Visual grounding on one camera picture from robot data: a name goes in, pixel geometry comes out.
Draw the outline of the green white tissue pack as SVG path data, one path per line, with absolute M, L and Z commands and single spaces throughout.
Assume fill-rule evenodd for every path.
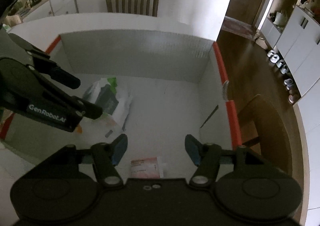
M 133 96 L 126 86 L 119 86 L 116 77 L 101 78 L 84 92 L 82 98 L 103 109 L 99 121 L 124 130 Z

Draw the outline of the pink packet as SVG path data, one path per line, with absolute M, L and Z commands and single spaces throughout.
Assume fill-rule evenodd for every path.
M 164 178 L 164 168 L 161 156 L 136 159 L 131 161 L 131 178 L 161 179 Z

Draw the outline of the red cardboard box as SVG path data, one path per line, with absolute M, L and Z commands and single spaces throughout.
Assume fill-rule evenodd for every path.
M 64 132 L 15 115 L 6 144 L 28 164 L 38 164 L 62 146 L 89 148 L 125 133 L 129 145 L 117 166 L 131 176 L 131 161 L 161 158 L 166 178 L 195 172 L 184 148 L 186 135 L 232 149 L 227 77 L 217 43 L 193 35 L 188 25 L 133 14 L 70 14 L 14 26 L 15 34 L 80 79 L 81 97 L 94 83 L 117 80 L 112 117 L 84 118 L 81 132 Z

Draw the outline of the near wooden chair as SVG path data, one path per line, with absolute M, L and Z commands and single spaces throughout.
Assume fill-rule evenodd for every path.
M 260 154 L 289 176 L 293 175 L 289 135 L 275 106 L 255 95 L 238 113 L 242 143 L 260 146 Z

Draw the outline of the white side cabinet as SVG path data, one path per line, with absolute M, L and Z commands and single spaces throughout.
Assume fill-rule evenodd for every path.
M 79 13 L 76 0 L 41 0 L 32 8 L 22 8 L 16 15 L 21 22 L 29 22 L 47 17 Z

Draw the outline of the white shoes on floor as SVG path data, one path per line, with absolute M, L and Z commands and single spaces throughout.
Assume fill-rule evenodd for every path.
M 287 63 L 279 52 L 275 50 L 268 50 L 267 52 L 268 64 L 276 74 L 288 93 L 288 101 L 294 105 L 300 99 L 300 92 L 298 91 L 296 82 L 291 74 Z

